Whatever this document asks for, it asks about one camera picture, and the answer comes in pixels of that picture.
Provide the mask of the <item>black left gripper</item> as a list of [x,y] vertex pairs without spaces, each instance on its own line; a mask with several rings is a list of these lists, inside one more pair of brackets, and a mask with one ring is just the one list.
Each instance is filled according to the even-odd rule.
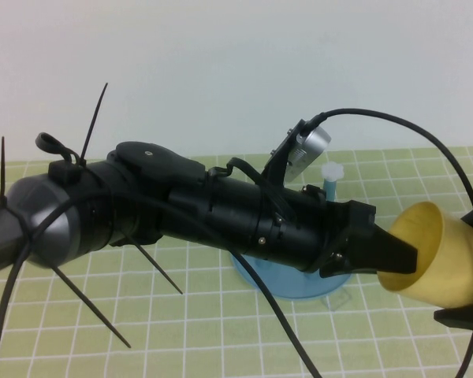
[[264,199],[255,239],[258,259],[320,276],[414,273],[415,247],[374,226],[376,208],[354,200],[331,202],[311,185],[305,192],[283,191],[288,218]]

